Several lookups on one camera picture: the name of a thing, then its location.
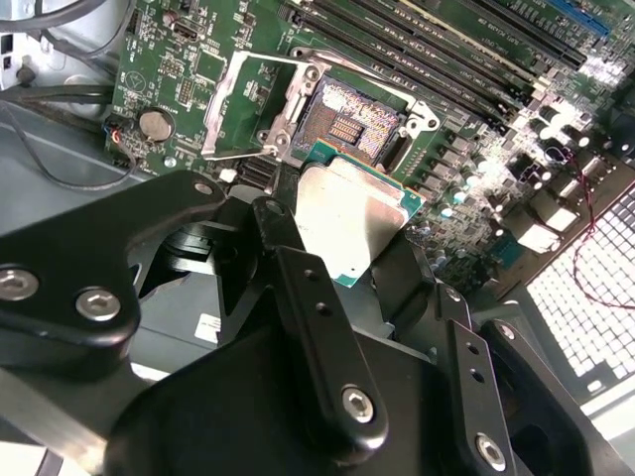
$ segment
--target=wire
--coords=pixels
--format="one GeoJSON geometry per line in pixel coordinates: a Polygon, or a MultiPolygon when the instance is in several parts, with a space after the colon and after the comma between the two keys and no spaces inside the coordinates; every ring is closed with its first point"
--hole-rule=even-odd
{"type": "Polygon", "coordinates": [[[31,142],[29,141],[29,138],[25,134],[24,130],[22,129],[22,126],[20,125],[20,123],[18,122],[16,117],[13,115],[13,112],[11,112],[11,108],[7,105],[7,103],[4,102],[4,101],[0,101],[0,109],[3,110],[6,113],[6,115],[7,115],[6,117],[9,119],[9,122],[11,123],[11,127],[13,127],[14,131],[18,135],[18,138],[20,139],[20,141],[24,145],[25,149],[27,150],[27,152],[29,153],[29,155],[31,156],[33,161],[38,166],[38,168],[40,168],[40,171],[42,172],[42,174],[49,181],[53,182],[56,185],[59,185],[59,186],[61,186],[63,188],[68,188],[70,190],[80,190],[80,191],[102,191],[102,190],[108,190],[110,188],[114,188],[115,186],[119,186],[120,184],[122,184],[124,181],[126,181],[129,177],[131,177],[137,171],[138,163],[137,163],[137,160],[135,159],[132,151],[130,151],[130,149],[128,149],[120,141],[117,144],[117,147],[119,148],[119,150],[121,150],[121,152],[123,152],[126,155],[128,160],[130,161],[130,168],[120,178],[118,178],[116,180],[113,180],[113,181],[106,182],[106,183],[100,183],[100,184],[97,184],[97,185],[85,185],[85,184],[81,184],[81,183],[72,183],[70,181],[65,181],[65,180],[62,180],[61,178],[57,178],[56,176],[51,174],[49,169],[47,169],[47,167],[44,165],[44,163],[42,162],[42,159],[40,159],[40,156],[36,152],[35,148],[31,145],[31,142]]]}
{"type": "Polygon", "coordinates": [[[41,13],[24,20],[0,20],[0,33],[26,33],[60,27],[85,17],[106,0],[77,0],[58,10],[41,13]]]}
{"type": "Polygon", "coordinates": [[[630,304],[620,304],[617,302],[607,302],[594,294],[590,293],[586,290],[584,284],[580,279],[580,269],[579,269],[579,259],[581,256],[581,252],[584,247],[588,244],[590,239],[593,237],[595,232],[597,231],[597,218],[595,216],[595,210],[593,209],[593,191],[592,186],[582,168],[579,165],[574,153],[571,149],[565,148],[565,151],[561,151],[556,147],[550,147],[545,151],[553,150],[556,151],[566,163],[569,163],[575,167],[575,171],[577,172],[577,180],[579,181],[582,191],[584,194],[584,202],[586,204],[586,208],[588,209],[588,228],[586,228],[586,233],[582,237],[582,241],[579,246],[573,252],[573,281],[577,288],[582,292],[585,298],[588,300],[603,305],[605,307],[612,307],[616,309],[625,309],[625,310],[635,310],[635,305],[630,304]]]}
{"type": "MultiPolygon", "coordinates": [[[[42,14],[43,11],[44,0],[36,0],[35,12],[36,15],[42,14]]],[[[58,50],[60,53],[65,55],[69,55],[76,60],[80,60],[82,62],[87,62],[88,60],[94,60],[106,53],[108,53],[113,45],[117,43],[125,34],[126,27],[130,23],[132,16],[135,12],[135,7],[137,5],[136,0],[128,0],[128,5],[126,6],[126,10],[123,14],[121,22],[117,27],[114,35],[108,40],[103,46],[93,50],[92,52],[85,52],[81,48],[69,43],[66,40],[60,40],[56,38],[48,29],[42,29],[41,34],[44,38],[46,38],[53,48],[58,50]]]]}
{"type": "Polygon", "coordinates": [[[24,100],[50,100],[51,97],[87,96],[102,97],[112,102],[113,86],[100,84],[66,84],[63,86],[36,86],[24,87],[17,85],[0,91],[0,100],[24,101],[24,100]]]}

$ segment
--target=sticker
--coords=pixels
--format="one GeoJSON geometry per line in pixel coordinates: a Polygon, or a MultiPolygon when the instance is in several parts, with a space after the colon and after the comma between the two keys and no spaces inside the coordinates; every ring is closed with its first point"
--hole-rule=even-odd
{"type": "Polygon", "coordinates": [[[220,332],[220,318],[209,314],[201,314],[194,337],[217,344],[218,332],[220,332]]]}

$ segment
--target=green circuit board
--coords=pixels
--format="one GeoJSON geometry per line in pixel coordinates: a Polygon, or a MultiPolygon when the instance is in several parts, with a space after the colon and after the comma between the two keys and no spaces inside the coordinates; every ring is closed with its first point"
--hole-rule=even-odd
{"type": "MultiPolygon", "coordinates": [[[[153,108],[170,116],[168,140],[148,140],[134,127],[124,134],[150,174],[189,169],[218,179],[232,170],[235,182],[264,187],[275,164],[201,154],[210,101],[232,57],[247,50],[288,58],[297,47],[336,52],[424,99],[440,119],[382,172],[426,203],[411,220],[412,238],[433,255],[444,250],[438,273],[467,291],[479,286],[470,270],[496,241],[486,196],[500,196],[510,209],[535,193],[508,166],[522,154],[541,162],[535,124],[546,107],[578,130],[608,114],[633,70],[634,12],[630,0],[140,0],[113,113],[133,122],[153,108]],[[467,183],[476,156],[489,167],[467,183]],[[457,188],[467,200],[454,200],[457,188]],[[440,213],[443,206],[452,218],[440,213]]],[[[245,63],[222,107],[217,153],[262,146],[259,133],[285,106],[294,71],[276,60],[245,63]]],[[[334,67],[327,76],[396,117],[408,114],[402,97],[350,69],[334,67]]]]}

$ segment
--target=metal panel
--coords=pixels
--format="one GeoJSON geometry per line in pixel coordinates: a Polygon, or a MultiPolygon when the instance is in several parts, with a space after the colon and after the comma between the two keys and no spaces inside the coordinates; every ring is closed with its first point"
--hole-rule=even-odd
{"type": "MultiPolygon", "coordinates": [[[[597,220],[596,229],[579,254],[579,280],[596,298],[633,305],[635,187],[597,220]]],[[[582,240],[562,252],[528,291],[575,374],[597,394],[635,375],[635,315],[589,300],[576,285],[573,257],[582,240]]]]}

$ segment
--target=screw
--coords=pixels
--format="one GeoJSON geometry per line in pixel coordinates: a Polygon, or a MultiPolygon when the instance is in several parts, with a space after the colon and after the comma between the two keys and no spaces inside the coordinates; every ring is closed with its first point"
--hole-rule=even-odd
{"type": "Polygon", "coordinates": [[[455,300],[456,302],[460,302],[460,294],[454,288],[450,288],[450,287],[445,288],[445,293],[452,300],[455,300]]]}
{"type": "Polygon", "coordinates": [[[503,334],[505,334],[505,337],[507,337],[509,340],[514,340],[516,338],[516,334],[514,334],[514,331],[505,324],[502,324],[500,326],[500,330],[503,331],[503,334]]]}
{"type": "Polygon", "coordinates": [[[163,159],[163,165],[168,169],[173,169],[177,166],[177,160],[174,157],[165,157],[163,159]]]}
{"type": "Polygon", "coordinates": [[[121,310],[121,302],[107,290],[85,291],[77,298],[75,309],[86,319],[105,322],[121,310]]]}
{"type": "Polygon", "coordinates": [[[279,134],[278,137],[276,137],[276,144],[279,146],[286,146],[289,144],[289,139],[287,139],[287,136],[284,134],[279,134]]]}
{"type": "Polygon", "coordinates": [[[346,389],[342,393],[344,409],[359,423],[368,423],[373,419],[375,409],[368,396],[359,389],[346,389]]]}
{"type": "Polygon", "coordinates": [[[24,270],[0,270],[0,299],[22,300],[36,293],[40,282],[24,270]]]}
{"type": "Polygon", "coordinates": [[[502,473],[507,467],[505,455],[498,445],[486,434],[478,433],[476,435],[476,448],[494,471],[502,473]]]}
{"type": "Polygon", "coordinates": [[[196,189],[196,191],[199,191],[200,193],[203,193],[205,195],[212,195],[214,193],[214,190],[211,189],[211,186],[206,183],[198,182],[194,185],[194,188],[196,189]]]}
{"type": "Polygon", "coordinates": [[[305,71],[305,78],[309,81],[317,81],[319,79],[319,69],[315,66],[309,66],[305,71]]]}

